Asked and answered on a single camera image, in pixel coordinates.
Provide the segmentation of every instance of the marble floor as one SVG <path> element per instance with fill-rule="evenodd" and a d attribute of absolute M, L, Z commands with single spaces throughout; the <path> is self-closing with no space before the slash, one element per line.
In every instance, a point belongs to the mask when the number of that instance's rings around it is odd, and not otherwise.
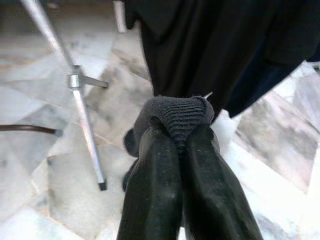
<path fill-rule="evenodd" d="M 139 26 L 118 33 L 111 1 L 48 14 L 74 62 L 110 83 L 85 91 L 108 190 L 99 191 L 66 68 L 21 6 L 3 7 L 0 124 L 63 135 L 0 132 L 0 239 L 115 240 L 121 181 L 134 161 L 122 138 L 152 97 Z M 241 115 L 223 111 L 211 126 L 265 240 L 320 239 L 319 106 L 320 75 L 304 62 Z"/>

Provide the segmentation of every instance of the metal tripod leg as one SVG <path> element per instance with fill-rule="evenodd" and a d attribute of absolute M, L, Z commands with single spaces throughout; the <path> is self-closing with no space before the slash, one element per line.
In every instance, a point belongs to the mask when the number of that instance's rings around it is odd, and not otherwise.
<path fill-rule="evenodd" d="M 70 68 L 72 74 L 69 75 L 68 85 L 73 92 L 73 96 L 81 119 L 83 133 L 87 142 L 88 150 L 92 158 L 92 163 L 100 190 L 106 190 L 106 178 L 101 169 L 95 138 L 92 126 L 90 124 L 87 106 L 83 96 L 83 86 L 85 84 L 89 84 L 106 88 L 108 87 L 108 83 L 96 80 L 88 76 L 84 76 L 80 69 L 80 66 L 74 65 L 72 58 L 68 54 L 61 39 L 55 32 L 53 26 L 51 25 L 51 22 L 43 7 L 41 6 L 39 0 L 21 0 L 21 2 L 24 5 L 27 12 L 30 14 L 31 18 L 33 19 L 39 30 L 41 31 L 41 33 L 47 38 L 51 47 L 61 57 L 60 59 L 63 60 L 65 64 Z"/>

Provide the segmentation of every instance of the rubber foot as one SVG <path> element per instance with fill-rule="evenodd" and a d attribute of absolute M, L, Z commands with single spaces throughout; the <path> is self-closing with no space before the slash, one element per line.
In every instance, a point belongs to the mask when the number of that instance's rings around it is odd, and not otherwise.
<path fill-rule="evenodd" d="M 104 180 L 104 182 L 99 183 L 99 188 L 100 188 L 100 191 L 107 190 L 107 180 L 106 179 Z"/>

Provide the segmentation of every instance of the knitted sock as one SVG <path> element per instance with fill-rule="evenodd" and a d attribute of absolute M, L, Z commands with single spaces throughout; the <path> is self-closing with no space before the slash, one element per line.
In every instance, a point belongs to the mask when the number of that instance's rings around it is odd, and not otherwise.
<path fill-rule="evenodd" d="M 181 156 L 189 134 L 200 124 L 210 124 L 214 110 L 211 104 L 200 96 L 190 98 L 158 96 L 150 99 L 144 104 L 133 129 L 124 137 L 124 145 L 130 155 L 139 156 L 140 140 L 149 128 L 152 117 L 157 117 L 163 124 Z"/>

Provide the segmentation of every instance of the black garment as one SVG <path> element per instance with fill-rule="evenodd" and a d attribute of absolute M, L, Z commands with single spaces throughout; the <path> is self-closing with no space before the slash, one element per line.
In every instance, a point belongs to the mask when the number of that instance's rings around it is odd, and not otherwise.
<path fill-rule="evenodd" d="M 320 41 L 319 0 L 164 2 L 126 1 L 128 26 L 141 19 L 154 94 L 213 92 L 208 101 L 216 116 L 265 37 L 264 58 L 274 65 L 297 65 Z"/>
<path fill-rule="evenodd" d="M 250 65 L 237 82 L 224 107 L 230 118 L 240 114 L 275 85 L 286 78 L 299 64 L 274 65 L 263 60 L 266 44 L 262 44 Z"/>

